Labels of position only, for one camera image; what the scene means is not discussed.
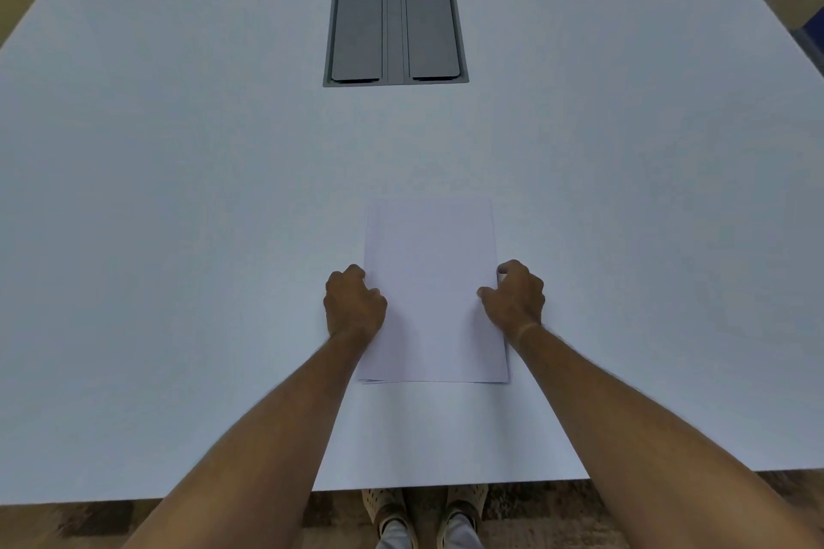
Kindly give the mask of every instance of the sheet of paper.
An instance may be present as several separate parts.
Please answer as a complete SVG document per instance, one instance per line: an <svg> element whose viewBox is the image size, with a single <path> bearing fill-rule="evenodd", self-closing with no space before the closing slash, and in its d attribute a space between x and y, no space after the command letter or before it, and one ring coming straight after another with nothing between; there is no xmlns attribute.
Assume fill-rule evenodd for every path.
<svg viewBox="0 0 824 549"><path fill-rule="evenodd" d="M484 198L382 198L367 207L366 283L389 307L357 367L365 382L508 382L503 335L476 295L497 286Z"/></svg>

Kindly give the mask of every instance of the gray pants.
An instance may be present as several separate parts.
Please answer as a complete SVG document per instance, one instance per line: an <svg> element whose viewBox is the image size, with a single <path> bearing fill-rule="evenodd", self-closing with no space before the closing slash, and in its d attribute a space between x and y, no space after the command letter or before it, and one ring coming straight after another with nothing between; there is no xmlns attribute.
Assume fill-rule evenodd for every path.
<svg viewBox="0 0 824 549"><path fill-rule="evenodd" d="M447 549L484 549L472 523L463 514L456 514L447 523ZM381 540L376 549L412 549L412 539L406 532L406 525L399 521L390 521L383 529Z"/></svg>

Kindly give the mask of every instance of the shoe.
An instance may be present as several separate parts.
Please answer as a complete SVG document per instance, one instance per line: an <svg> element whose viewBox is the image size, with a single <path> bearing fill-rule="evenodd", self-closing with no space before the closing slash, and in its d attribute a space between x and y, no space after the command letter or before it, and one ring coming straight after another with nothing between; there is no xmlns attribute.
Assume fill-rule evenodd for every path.
<svg viewBox="0 0 824 549"><path fill-rule="evenodd" d="M369 512L369 519L372 520L379 539L383 535L386 523L400 521L409 532L413 549L418 549L418 537L409 519L409 513L406 512L404 493L400 488L364 488L361 496L364 498L366 512Z"/></svg>
<svg viewBox="0 0 824 549"><path fill-rule="evenodd" d="M464 484L449 486L447 489L447 508L443 512L441 526L438 529L438 549L444 549L444 540L447 533L447 523L456 514L463 514L478 532L481 514L484 513L484 502L489 493L489 484Z"/></svg>

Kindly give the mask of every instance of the forearm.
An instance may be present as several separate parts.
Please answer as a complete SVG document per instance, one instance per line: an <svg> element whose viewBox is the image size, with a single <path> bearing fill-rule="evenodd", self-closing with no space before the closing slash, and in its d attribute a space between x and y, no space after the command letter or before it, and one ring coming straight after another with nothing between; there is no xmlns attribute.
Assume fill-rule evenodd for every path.
<svg viewBox="0 0 824 549"><path fill-rule="evenodd" d="M369 339L340 333L218 440L128 549L289 547Z"/></svg>
<svg viewBox="0 0 824 549"><path fill-rule="evenodd" d="M822 547L752 471L550 332L515 349L634 547Z"/></svg>

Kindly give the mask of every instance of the person's right arm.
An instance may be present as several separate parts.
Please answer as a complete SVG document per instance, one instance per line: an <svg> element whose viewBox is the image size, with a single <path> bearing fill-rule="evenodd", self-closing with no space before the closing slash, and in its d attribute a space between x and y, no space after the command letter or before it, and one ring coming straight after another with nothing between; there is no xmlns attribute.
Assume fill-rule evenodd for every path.
<svg viewBox="0 0 824 549"><path fill-rule="evenodd" d="M636 549L822 549L819 532L697 429L541 327L543 282L518 261L478 294L551 403Z"/></svg>

